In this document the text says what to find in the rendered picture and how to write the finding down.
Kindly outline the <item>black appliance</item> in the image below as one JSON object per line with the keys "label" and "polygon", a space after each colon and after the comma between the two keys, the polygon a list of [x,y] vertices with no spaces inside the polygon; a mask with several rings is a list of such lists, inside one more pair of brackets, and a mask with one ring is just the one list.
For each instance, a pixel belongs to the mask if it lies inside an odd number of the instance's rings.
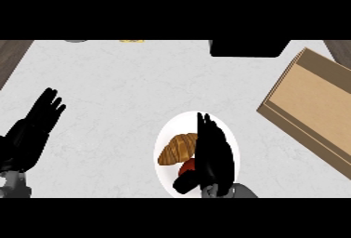
{"label": "black appliance", "polygon": [[287,40],[212,40],[212,57],[276,58],[280,56]]}

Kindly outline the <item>golden brown croissant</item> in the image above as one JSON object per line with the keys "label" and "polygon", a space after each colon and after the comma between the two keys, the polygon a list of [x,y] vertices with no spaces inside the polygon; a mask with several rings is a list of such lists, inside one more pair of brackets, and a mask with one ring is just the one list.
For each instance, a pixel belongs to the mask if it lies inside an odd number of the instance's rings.
{"label": "golden brown croissant", "polygon": [[158,164],[175,165],[186,162],[195,155],[196,140],[196,133],[174,136],[158,157]]}

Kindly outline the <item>white oval plate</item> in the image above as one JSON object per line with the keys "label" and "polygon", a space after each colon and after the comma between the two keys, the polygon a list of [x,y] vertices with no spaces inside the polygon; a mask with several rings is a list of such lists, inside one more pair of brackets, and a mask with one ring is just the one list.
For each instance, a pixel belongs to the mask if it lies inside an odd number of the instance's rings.
{"label": "white oval plate", "polygon": [[[159,165],[158,158],[164,147],[167,146],[168,142],[171,141],[172,137],[178,134],[196,133],[197,132],[197,111],[183,112],[175,115],[165,126],[161,129],[156,141],[155,141],[155,149],[153,149],[153,164],[155,164],[155,171],[158,175],[158,179],[162,183],[162,186],[168,192],[168,194],[174,198],[200,198],[202,191],[200,187],[196,187],[187,194],[180,194],[172,188],[172,183],[175,178],[178,177],[178,171],[181,168],[181,163],[175,165]],[[240,150],[236,137],[230,131],[230,128],[221,121],[221,119],[214,115],[208,114],[209,119],[217,123],[218,128],[224,132],[226,142],[230,145],[230,149],[233,152],[233,161],[234,161],[234,178],[239,176],[240,172]]]}

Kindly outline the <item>red round fruit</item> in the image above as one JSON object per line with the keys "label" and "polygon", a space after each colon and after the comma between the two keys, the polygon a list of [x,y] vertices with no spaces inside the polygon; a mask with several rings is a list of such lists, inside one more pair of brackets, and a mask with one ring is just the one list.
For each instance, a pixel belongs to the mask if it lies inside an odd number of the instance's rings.
{"label": "red round fruit", "polygon": [[178,175],[183,175],[183,173],[187,171],[187,170],[193,170],[195,169],[195,159],[190,158],[181,165],[181,168],[178,170]]}

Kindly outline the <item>brown cardboard box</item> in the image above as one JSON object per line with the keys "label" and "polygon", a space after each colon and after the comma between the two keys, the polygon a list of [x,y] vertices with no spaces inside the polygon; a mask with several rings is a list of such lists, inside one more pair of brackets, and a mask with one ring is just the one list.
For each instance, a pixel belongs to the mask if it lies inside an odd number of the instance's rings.
{"label": "brown cardboard box", "polygon": [[351,179],[351,69],[305,48],[258,113]]}

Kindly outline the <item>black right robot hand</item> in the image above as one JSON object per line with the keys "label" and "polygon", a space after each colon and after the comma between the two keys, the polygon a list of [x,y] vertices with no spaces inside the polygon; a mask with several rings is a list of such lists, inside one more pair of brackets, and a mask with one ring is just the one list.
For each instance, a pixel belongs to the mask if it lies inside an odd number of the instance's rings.
{"label": "black right robot hand", "polygon": [[197,139],[195,149],[195,169],[187,170],[174,180],[172,188],[180,194],[196,187],[203,190],[217,185],[215,197],[228,194],[234,181],[234,160],[223,130],[208,114],[197,113]]}

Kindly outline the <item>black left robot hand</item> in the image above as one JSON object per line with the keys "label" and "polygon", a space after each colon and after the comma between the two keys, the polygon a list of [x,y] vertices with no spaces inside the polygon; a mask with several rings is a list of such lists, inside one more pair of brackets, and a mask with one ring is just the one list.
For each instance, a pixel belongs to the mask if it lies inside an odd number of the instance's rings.
{"label": "black left robot hand", "polygon": [[7,135],[0,136],[0,172],[26,172],[38,162],[49,133],[66,108],[56,95],[57,90],[49,87],[34,102],[26,117],[16,121]]}

